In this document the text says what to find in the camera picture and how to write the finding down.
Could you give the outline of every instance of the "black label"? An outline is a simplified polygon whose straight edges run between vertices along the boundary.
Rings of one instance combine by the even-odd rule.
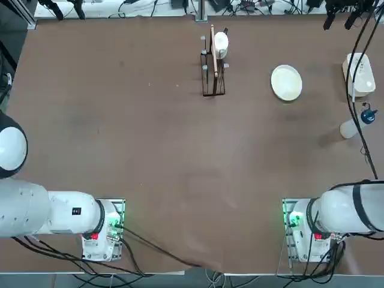
[[[81,215],[82,213],[82,209],[81,207],[78,207],[78,208],[72,208],[72,215]]]

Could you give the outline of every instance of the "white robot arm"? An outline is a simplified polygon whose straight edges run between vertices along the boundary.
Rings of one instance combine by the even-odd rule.
[[[289,214],[299,260],[308,260],[311,247],[309,260],[319,262],[330,248],[332,233],[384,231],[383,207],[384,181],[341,184],[320,198],[299,200]]]
[[[11,179],[24,165],[28,142],[21,126],[0,111],[0,237],[81,234],[83,257],[93,261],[121,258],[119,242],[124,200],[118,211],[111,200],[78,191],[47,191]]]

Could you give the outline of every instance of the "wooden stick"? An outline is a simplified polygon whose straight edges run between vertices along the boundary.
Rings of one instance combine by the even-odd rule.
[[[211,25],[211,38],[212,38],[212,57],[214,59],[214,72],[215,72],[215,78],[217,78],[217,59],[216,59],[216,48],[215,48],[215,31],[213,24]]]

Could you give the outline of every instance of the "blue bottle cap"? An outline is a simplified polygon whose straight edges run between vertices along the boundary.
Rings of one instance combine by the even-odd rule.
[[[375,120],[375,114],[377,110],[371,110],[371,108],[365,109],[361,112],[361,120],[366,124],[371,124]]]

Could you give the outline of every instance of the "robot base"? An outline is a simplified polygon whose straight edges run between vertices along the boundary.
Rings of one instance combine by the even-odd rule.
[[[98,199],[104,206],[104,225],[99,234],[91,235],[90,239],[82,236],[82,257],[92,261],[115,261],[121,259],[123,231],[114,227],[124,225],[124,199]]]
[[[286,230],[291,231],[293,238],[293,245],[295,247],[297,258],[300,262],[308,261],[308,252],[310,250],[310,242],[312,231],[307,222],[307,206],[310,199],[297,200],[292,205],[291,211],[286,211]],[[331,244],[331,237],[324,237],[321,234],[314,233],[312,236],[312,248],[309,262],[320,262],[323,255],[325,255]]]

